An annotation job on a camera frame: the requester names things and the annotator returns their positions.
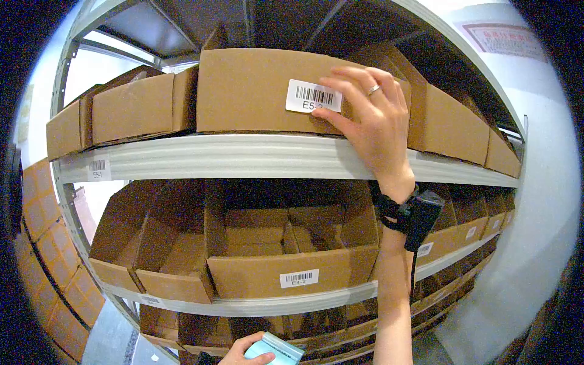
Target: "barcode label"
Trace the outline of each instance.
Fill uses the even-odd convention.
[[[149,296],[142,296],[142,300],[144,300],[146,304],[161,304],[160,299]]]
[[[317,282],[318,269],[280,274],[280,286],[282,289],[291,288],[294,286],[316,284]]]
[[[87,178],[88,181],[110,181],[112,179],[108,154],[100,154],[89,158],[87,162]]]
[[[476,231],[477,231],[477,226],[474,226],[470,230],[468,230],[466,239],[470,239],[472,236],[474,236]]]
[[[432,249],[433,245],[434,245],[434,242],[428,242],[428,243],[420,246],[420,248],[418,249],[417,257],[421,258],[422,256],[428,255],[430,253],[430,250]]]
[[[286,95],[286,110],[310,113],[314,109],[325,107],[340,112],[343,95],[326,86],[291,79]]]

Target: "stacked cardboard boxes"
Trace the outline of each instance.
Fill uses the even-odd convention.
[[[60,217],[46,159],[23,172],[23,212],[22,234],[14,246],[27,296],[57,347],[81,361],[88,328],[105,301]]]

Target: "cardboard box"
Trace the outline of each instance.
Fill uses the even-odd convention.
[[[329,310],[314,311],[301,314],[291,314],[284,317],[293,339],[308,339],[343,330],[347,327],[347,313],[345,307]]]
[[[496,186],[483,186],[482,194],[485,197],[486,211],[489,214],[489,220],[486,223],[485,231],[481,239],[497,233],[502,229],[507,215],[507,204],[505,202],[504,190]]]
[[[92,86],[79,95],[47,123],[47,153],[49,161],[93,146],[92,115],[95,95],[127,84],[144,72],[146,76],[163,74],[149,66],[138,66],[104,85]]]
[[[18,235],[12,244],[20,281],[39,324],[46,329],[53,307],[60,301],[59,296],[45,276],[26,235]]]
[[[148,294],[211,303],[206,214],[203,180],[171,180],[157,195],[144,220],[133,266]]]
[[[409,148],[485,164],[489,127],[460,102],[429,84],[391,42],[366,47],[350,59],[403,75],[410,83]]]
[[[256,332],[264,331],[276,335],[282,340],[291,338],[288,330],[289,320],[287,316],[275,317],[231,317],[229,328],[234,339],[253,335]]]
[[[521,163],[517,155],[494,130],[489,131],[489,150],[486,154],[485,167],[514,178],[518,178],[521,172]]]
[[[322,188],[312,191],[313,206],[288,212],[224,210],[219,199],[207,205],[207,263],[219,297],[293,296],[366,282],[378,253],[369,186],[360,180],[336,183],[343,193],[332,206],[319,205]],[[217,184],[215,196],[220,190]],[[315,282],[289,281],[296,278]]]
[[[184,350],[179,344],[179,314],[140,304],[140,333],[155,345]]]
[[[64,352],[63,349],[59,347],[59,345],[57,345],[57,342],[55,342],[53,339],[50,339],[50,343],[51,349],[59,361],[59,365],[79,365],[75,359],[73,359],[68,353]]]
[[[93,97],[93,143],[194,128],[198,66],[148,77]]]
[[[455,249],[477,242],[489,220],[485,199],[476,185],[449,184],[458,224]]]
[[[310,113],[286,110],[291,79],[319,83],[333,66],[352,62],[322,54],[266,48],[203,50],[199,71],[197,132],[293,131],[342,134]],[[409,85],[403,83],[409,94]],[[343,100],[341,114],[355,120]]]
[[[179,342],[188,352],[225,356],[233,341],[226,317],[179,313]]]
[[[47,333],[73,359],[81,362],[81,357],[87,344],[87,338],[89,337],[89,331],[73,317],[69,308],[60,300],[57,301],[53,308]]]
[[[102,311],[105,299],[85,266],[80,265],[77,268],[75,276],[64,290],[64,295],[85,324],[93,326]]]
[[[101,281],[141,292],[133,270],[142,224],[156,193],[165,183],[165,180],[135,180],[110,198],[89,252],[89,261]]]
[[[457,220],[448,186],[441,183],[420,183],[419,185],[421,192],[429,189],[444,199],[446,203],[434,227],[418,250],[416,266],[425,265],[456,251],[455,240],[458,233]]]
[[[48,160],[29,166],[22,173],[22,215],[33,242],[59,219],[61,212],[53,190]]]
[[[511,224],[515,218],[515,195],[514,189],[506,189],[503,193],[503,198],[505,200],[507,214],[505,215],[505,220],[501,226],[501,230],[504,230]]]
[[[59,289],[65,290],[81,260],[63,222],[53,223],[36,246],[55,283]]]

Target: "barcode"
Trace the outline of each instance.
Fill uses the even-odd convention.
[[[142,297],[142,299],[144,299],[145,301],[150,301],[150,302],[152,302],[152,303],[160,303],[160,302],[158,301],[158,299],[156,299],[156,298],[151,298],[151,297]]]
[[[304,273],[304,274],[296,274],[296,275],[289,275],[286,276],[286,281],[299,281],[299,280],[306,280],[311,279],[312,273]]]
[[[91,171],[101,171],[106,169],[106,160],[98,159],[95,161],[89,161],[89,169]]]
[[[319,102],[323,104],[332,104],[335,100],[335,95],[322,90],[305,88],[304,86],[296,86],[296,99],[310,100],[312,102]]]
[[[274,347],[274,346],[270,346],[270,347],[271,347],[272,349],[274,349],[274,350],[278,351],[278,352],[279,352],[279,353],[281,353],[282,355],[284,355],[284,356],[288,357],[289,359],[292,359],[292,356],[288,355],[286,352],[284,352],[284,351],[280,350],[279,348],[277,348],[277,347]]]

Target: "shelf beam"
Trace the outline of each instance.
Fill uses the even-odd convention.
[[[469,255],[498,234],[499,232],[492,234],[434,262],[417,267],[416,280],[420,281],[445,269],[452,265],[452,263]],[[152,295],[144,294],[146,297],[158,300],[158,303],[153,303],[152,301],[145,300],[142,297],[143,294],[135,293],[124,288],[104,284],[103,289],[112,295],[158,308],[219,317],[270,317],[275,315],[299,314],[336,308],[377,297],[376,280],[356,287],[324,293],[262,299],[215,299],[212,304],[187,303],[178,300],[156,298]]]
[[[99,148],[53,163],[60,183],[88,181],[92,158],[112,180],[194,178],[374,179],[348,140],[296,134],[211,134]],[[517,187],[510,176],[457,159],[408,150],[419,182]]]

